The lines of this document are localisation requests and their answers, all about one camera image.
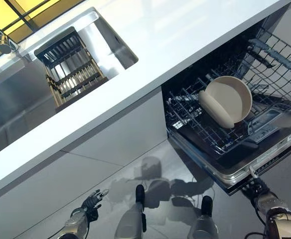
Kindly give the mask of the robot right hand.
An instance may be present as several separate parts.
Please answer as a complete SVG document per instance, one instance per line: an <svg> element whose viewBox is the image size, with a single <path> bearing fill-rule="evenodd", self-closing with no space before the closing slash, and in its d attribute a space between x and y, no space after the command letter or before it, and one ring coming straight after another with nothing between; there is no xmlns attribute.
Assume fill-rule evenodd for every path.
<svg viewBox="0 0 291 239"><path fill-rule="evenodd" d="M243 195L247 197L256 211L263 214L273 208L282 208L283 201L273 193L267 184L258 176L255 169L250 165L249 172L252 179L241 189Z"/></svg>

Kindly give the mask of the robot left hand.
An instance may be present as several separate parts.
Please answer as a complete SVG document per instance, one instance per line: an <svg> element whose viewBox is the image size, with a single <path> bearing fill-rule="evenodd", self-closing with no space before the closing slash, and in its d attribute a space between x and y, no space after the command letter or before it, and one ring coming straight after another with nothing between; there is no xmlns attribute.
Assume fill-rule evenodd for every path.
<svg viewBox="0 0 291 239"><path fill-rule="evenodd" d="M101 207L100 202L108 193L109 189L103 191L98 189L84 200L81 208L85 211L88 223L94 222L98 219L98 209Z"/></svg>

